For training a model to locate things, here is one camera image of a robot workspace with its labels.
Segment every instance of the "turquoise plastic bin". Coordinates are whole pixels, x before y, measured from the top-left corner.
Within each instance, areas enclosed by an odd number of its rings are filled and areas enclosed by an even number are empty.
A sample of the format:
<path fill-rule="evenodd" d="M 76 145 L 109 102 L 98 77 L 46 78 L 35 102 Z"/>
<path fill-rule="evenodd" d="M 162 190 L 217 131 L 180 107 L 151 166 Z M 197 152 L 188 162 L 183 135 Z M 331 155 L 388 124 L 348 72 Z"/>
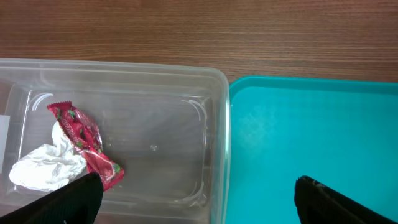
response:
<path fill-rule="evenodd" d="M 302 175 L 398 221 L 398 84 L 256 76 L 230 94 L 227 224 L 300 223 Z"/>

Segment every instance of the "red wrapper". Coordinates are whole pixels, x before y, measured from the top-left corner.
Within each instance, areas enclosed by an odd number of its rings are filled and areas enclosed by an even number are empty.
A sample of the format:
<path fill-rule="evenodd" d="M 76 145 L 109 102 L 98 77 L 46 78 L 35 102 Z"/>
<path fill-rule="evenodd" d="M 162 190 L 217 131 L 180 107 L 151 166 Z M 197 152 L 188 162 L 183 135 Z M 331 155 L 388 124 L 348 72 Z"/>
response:
<path fill-rule="evenodd" d="M 54 103 L 47 106 L 56 117 L 72 146 L 86 159 L 87 171 L 99 173 L 104 191 L 124 177 L 124 170 L 105 156 L 100 130 L 94 120 L 72 102 Z"/>

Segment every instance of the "brown wood surface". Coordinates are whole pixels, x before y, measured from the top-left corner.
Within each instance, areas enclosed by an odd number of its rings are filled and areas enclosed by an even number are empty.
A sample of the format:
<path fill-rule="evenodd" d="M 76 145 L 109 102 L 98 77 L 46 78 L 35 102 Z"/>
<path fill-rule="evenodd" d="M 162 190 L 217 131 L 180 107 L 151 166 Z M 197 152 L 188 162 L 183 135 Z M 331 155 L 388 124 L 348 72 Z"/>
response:
<path fill-rule="evenodd" d="M 0 0 L 0 57 L 398 82 L 398 1 Z"/>

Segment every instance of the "crumpled white paper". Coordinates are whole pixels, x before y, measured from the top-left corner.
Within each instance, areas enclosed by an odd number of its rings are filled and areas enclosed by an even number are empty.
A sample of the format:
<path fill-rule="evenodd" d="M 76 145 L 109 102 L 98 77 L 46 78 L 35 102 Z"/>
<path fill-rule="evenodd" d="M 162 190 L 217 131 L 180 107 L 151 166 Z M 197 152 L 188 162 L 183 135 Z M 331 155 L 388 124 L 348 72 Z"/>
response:
<path fill-rule="evenodd" d="M 31 190 L 57 190 L 86 167 L 86 160 L 74 148 L 56 122 L 52 128 L 54 146 L 44 144 L 16 162 L 10 180 Z"/>

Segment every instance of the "clear plastic container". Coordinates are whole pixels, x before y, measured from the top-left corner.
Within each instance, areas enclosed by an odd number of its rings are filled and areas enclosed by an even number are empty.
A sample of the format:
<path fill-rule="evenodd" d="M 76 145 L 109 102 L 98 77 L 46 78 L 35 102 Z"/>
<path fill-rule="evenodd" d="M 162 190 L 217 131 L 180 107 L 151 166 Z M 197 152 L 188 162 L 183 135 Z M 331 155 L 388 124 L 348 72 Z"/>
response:
<path fill-rule="evenodd" d="M 20 158 L 52 143 L 55 119 L 46 106 L 68 100 L 96 120 L 105 154 L 126 172 L 104 193 L 100 213 L 107 214 L 96 222 L 224 223 L 229 88 L 220 71 L 59 60 L 0 60 L 0 115 L 10 119 L 0 149 L 0 215 L 45 195 L 8 175 Z"/>

